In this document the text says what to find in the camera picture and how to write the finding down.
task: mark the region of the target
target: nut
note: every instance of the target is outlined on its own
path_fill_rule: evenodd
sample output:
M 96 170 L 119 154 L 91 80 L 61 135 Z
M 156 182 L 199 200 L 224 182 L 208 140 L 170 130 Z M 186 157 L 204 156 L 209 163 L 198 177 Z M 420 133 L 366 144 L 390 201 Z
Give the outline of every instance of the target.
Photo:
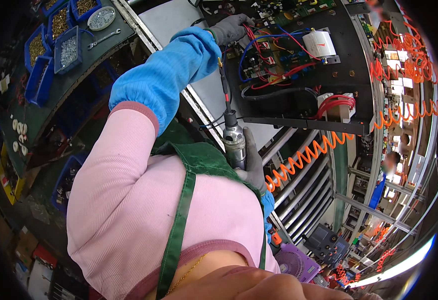
M 56 4 L 57 0 L 50 0 L 48 3 L 46 3 L 44 5 L 44 7 L 46 8 L 46 10 L 48 10 L 49 8 L 51 8 L 54 4 Z
M 84 15 L 88 10 L 94 8 L 97 5 L 96 0 L 79 0 L 76 2 L 77 12 L 79 16 Z
M 61 9 L 52 17 L 52 39 L 57 39 L 64 31 L 69 29 L 66 22 L 67 8 Z
M 36 64 L 36 59 L 39 55 L 43 55 L 46 53 L 46 49 L 42 45 L 42 37 L 39 33 L 36 35 L 35 38 L 32 39 L 31 43 L 29 44 L 29 55 L 31 59 L 31 67 L 34 67 Z

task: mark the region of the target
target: orange coiled air hose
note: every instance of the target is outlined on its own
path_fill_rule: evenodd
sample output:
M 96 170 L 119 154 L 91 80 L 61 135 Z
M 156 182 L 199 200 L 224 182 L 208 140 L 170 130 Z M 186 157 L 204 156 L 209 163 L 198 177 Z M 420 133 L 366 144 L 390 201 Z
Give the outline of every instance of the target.
M 392 124 L 392 122 L 394 123 L 399 123 L 400 120 L 402 119 L 403 121 L 408 121 L 410 119 L 417 119 L 418 117 L 425 117 L 425 116 L 431 116 L 432 114 L 438 116 L 438 101 L 434 102 L 432 100 L 430 100 L 431 103 L 431 110 L 427 111 L 427 106 L 426 106 L 426 101 L 423 100 L 422 101 L 422 114 L 419 112 L 419 105 L 418 103 L 414 103 L 414 112 L 415 114 L 410 113 L 410 109 L 409 106 L 407 107 L 407 111 L 408 111 L 408 115 L 407 117 L 405 115 L 402 114 L 401 108 L 400 106 L 397 107 L 397 110 L 392 110 L 390 107 L 388 108 L 388 116 L 390 116 L 390 118 L 388 116 L 384 117 L 384 114 L 382 111 L 379 112 L 380 115 L 380 119 L 381 119 L 381 124 L 378 125 L 376 122 L 374 122 L 374 126 L 372 127 L 372 130 L 374 130 L 374 128 L 377 129 L 381 129 L 384 126 L 390 126 Z M 395 119 L 394 117 L 392 117 L 392 113 L 393 112 L 397 112 L 397 114 L 399 115 L 397 119 Z M 346 138 L 348 140 L 352 140 L 354 138 L 354 135 L 352 134 L 346 134 L 344 132 L 342 132 L 342 138 L 340 139 L 337 136 L 336 132 L 331 132 L 332 134 L 332 142 L 329 141 L 329 139 L 325 136 L 322 135 L 322 140 L 324 141 L 324 148 L 322 148 L 319 143 L 317 141 L 312 141 L 312 145 L 314 147 L 314 150 L 312 151 L 308 146 L 305 147 L 304 149 L 304 153 L 300 153 L 299 151 L 297 151 L 297 161 L 295 161 L 293 158 L 288 158 L 288 162 L 290 165 L 290 169 L 287 168 L 284 164 L 280 165 L 280 169 L 282 171 L 282 174 L 279 174 L 279 172 L 277 172 L 276 170 L 272 171 L 272 174 L 276 177 L 277 182 L 274 182 L 273 179 L 269 176 L 266 175 L 265 179 L 266 179 L 266 186 L 267 189 L 270 192 L 273 192 L 276 187 L 281 185 L 281 180 L 287 180 L 287 173 L 289 173 L 290 175 L 294 175 L 296 173 L 295 167 L 298 167 L 299 169 L 302 169 L 304 167 L 304 163 L 302 162 L 303 160 L 306 163 L 310 163 L 311 162 L 311 157 L 317 159 L 319 157 L 319 151 L 323 154 L 327 153 L 327 145 L 329 145 L 329 147 L 331 149 L 334 149 L 337 146 L 337 143 L 343 145 L 346 142 Z

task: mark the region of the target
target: wrench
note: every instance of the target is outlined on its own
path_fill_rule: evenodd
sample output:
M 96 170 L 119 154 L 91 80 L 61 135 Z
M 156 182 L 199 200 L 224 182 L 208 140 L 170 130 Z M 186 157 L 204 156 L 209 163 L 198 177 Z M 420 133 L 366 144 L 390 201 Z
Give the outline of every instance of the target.
M 98 39 L 98 40 L 96 40 L 95 42 L 90 43 L 89 45 L 87 45 L 87 50 L 92 49 L 92 47 L 96 46 L 97 44 L 99 44 L 99 43 L 102 42 L 103 40 L 106 40 L 106 39 L 110 38 L 110 37 L 113 36 L 114 34 L 115 34 L 115 35 L 116 35 L 116 34 L 118 35 L 119 33 L 120 33 L 120 28 L 117 28 L 116 31 L 111 32 L 111 33 L 109 33 L 108 35 L 106 35 L 105 37 L 103 37 L 103 38 L 101 38 L 101 39 Z

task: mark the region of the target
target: white capacitor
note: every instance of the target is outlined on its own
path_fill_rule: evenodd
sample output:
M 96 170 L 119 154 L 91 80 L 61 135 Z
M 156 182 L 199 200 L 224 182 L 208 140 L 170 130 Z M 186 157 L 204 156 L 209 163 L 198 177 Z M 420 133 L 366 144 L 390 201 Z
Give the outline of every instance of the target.
M 302 37 L 307 51 L 317 58 L 336 55 L 336 49 L 327 31 L 315 31 Z

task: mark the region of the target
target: blue wire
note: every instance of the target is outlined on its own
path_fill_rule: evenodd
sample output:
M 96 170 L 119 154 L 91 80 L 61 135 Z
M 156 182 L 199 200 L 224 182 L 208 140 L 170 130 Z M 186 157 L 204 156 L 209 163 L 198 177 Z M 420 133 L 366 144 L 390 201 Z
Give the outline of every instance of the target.
M 301 34 L 304 34 L 304 32 L 291 33 L 290 35 L 293 35 L 293 36 L 294 36 L 294 35 L 297 35 L 297 34 L 298 34 L 298 35 L 299 35 L 299 34 L 301 35 Z M 281 36 L 281 37 L 283 37 L 283 36 L 284 36 L 284 37 L 285 37 L 285 36 L 287 37 L 287 36 L 289 36 L 289 35 L 287 35 L 287 34 L 285 34 L 285 33 L 284 33 L 284 34 L 279 34 L 279 35 L 278 35 L 278 34 L 277 34 L 277 35 L 276 35 L 276 34 L 274 34 L 274 35 L 273 35 L 273 34 L 272 34 L 272 35 L 271 35 L 271 34 L 270 34 L 270 35 L 268 35 L 268 34 L 266 35 L 266 34 L 265 34 L 265 35 L 260 36 L 260 37 L 258 37 L 258 38 L 256 37 L 256 38 L 253 39 L 249 44 L 247 44 L 247 46 L 246 46 L 246 48 L 245 48 L 245 50 L 244 50 L 244 53 L 242 53 L 242 56 L 240 57 L 240 62 L 239 62 L 239 70 L 238 70 L 238 72 L 239 72 L 239 78 L 240 78 L 240 81 L 242 81 L 242 82 L 247 82 L 247 81 L 252 80 L 252 78 L 249 78 L 249 79 L 243 80 L 243 79 L 242 79 L 242 75 L 241 75 L 241 73 L 240 73 L 240 68 L 242 67 L 242 62 L 244 61 L 244 57 L 246 56 L 247 49 L 248 49 L 249 46 L 252 45 L 252 43 L 255 42 L 256 40 L 261 39 L 261 38 L 264 38 L 264 37 L 266 38 L 266 37 L 269 37 L 269 36 L 270 36 L 270 37 L 271 37 L 271 36 L 272 36 L 272 37 L 273 37 L 273 36 L 274 36 L 274 37 L 276 37 L 276 36 L 277 36 L 277 37 L 278 37 L 278 36 L 279 36 L 279 37 L 280 37 L 280 36 Z
M 82 32 L 89 33 L 89 34 L 92 36 L 92 39 L 93 39 L 93 40 L 96 40 L 96 37 L 95 37 L 95 36 L 92 34 L 92 32 L 90 32 L 89 30 L 85 30 L 85 29 L 81 29 L 81 28 L 79 28 L 79 30 L 82 31 Z

